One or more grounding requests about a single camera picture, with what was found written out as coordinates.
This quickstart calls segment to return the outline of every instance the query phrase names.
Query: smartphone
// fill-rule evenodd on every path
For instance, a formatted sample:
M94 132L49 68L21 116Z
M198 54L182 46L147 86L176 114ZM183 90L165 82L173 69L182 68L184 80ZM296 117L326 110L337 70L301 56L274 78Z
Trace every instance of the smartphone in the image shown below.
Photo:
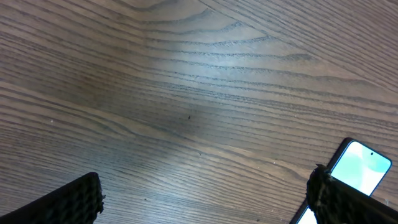
M386 156L355 139L346 138L331 158L327 168L331 170L334 178L370 196L391 165L391 160ZM290 224L317 224L307 201L300 206Z

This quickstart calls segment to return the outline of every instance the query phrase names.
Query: black mesh object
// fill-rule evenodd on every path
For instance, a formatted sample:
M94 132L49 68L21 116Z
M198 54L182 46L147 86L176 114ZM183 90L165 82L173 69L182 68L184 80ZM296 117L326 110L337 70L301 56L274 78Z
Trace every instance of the black mesh object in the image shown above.
M92 224L103 211L101 183L90 172L0 217L1 224Z
M318 165L307 182L307 202L318 224L397 224L398 212L334 179Z

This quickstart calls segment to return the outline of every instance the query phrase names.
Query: wooden table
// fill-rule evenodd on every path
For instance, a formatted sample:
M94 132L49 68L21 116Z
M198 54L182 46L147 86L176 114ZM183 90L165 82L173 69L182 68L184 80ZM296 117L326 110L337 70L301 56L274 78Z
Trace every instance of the wooden table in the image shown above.
M345 137L393 160L396 0L0 2L0 215L89 172L96 223L288 223Z

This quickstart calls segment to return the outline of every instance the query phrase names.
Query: phone screen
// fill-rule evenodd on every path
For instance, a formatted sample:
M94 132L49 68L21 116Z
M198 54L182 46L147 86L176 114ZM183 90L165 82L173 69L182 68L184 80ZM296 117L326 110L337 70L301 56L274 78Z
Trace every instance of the phone screen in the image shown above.
M390 166L391 161L388 158L357 141L352 141L331 169L331 175L370 196ZM317 220L307 207L297 224L317 224Z

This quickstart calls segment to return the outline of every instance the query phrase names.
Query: wood grain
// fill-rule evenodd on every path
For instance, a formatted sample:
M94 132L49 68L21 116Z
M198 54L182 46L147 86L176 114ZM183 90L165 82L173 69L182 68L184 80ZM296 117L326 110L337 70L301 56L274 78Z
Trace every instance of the wood grain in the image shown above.
M397 11L1 1L0 215L95 171L96 223L288 223L343 138L398 161Z

